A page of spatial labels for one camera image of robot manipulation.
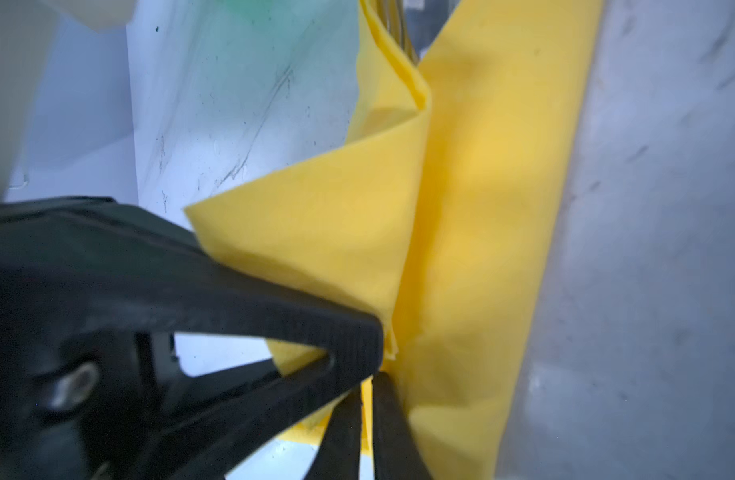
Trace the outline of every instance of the marble surface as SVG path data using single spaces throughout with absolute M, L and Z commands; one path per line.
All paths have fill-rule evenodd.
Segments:
M 339 145 L 353 4 L 141 0 L 142 206 L 187 225 L 183 206 Z M 312 450 L 288 447 L 235 475 L 301 478 Z M 608 2 L 497 478 L 735 478 L 735 0 Z

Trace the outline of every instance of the yellow cloth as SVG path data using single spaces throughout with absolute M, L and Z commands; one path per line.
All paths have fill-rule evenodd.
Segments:
M 347 144 L 186 213 L 222 264 L 377 315 L 432 475 L 491 478 L 603 1 L 464 0 L 418 69 L 371 1 Z

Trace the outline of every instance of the gray floor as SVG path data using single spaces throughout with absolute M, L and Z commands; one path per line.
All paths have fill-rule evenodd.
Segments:
M 608 4 L 497 478 L 735 478 L 735 0 Z

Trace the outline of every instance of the metal bolt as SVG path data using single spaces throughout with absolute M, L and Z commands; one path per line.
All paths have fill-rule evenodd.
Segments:
M 90 398 L 99 378 L 100 370 L 94 362 L 80 364 L 48 387 L 45 408 L 55 413 L 74 410 Z

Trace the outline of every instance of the yellow fabric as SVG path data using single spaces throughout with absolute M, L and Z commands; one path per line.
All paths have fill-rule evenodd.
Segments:
M 432 475 L 491 478 L 603 2 L 464 0 L 416 69 L 359 1 L 347 144 L 186 212 L 222 264 L 377 315 Z

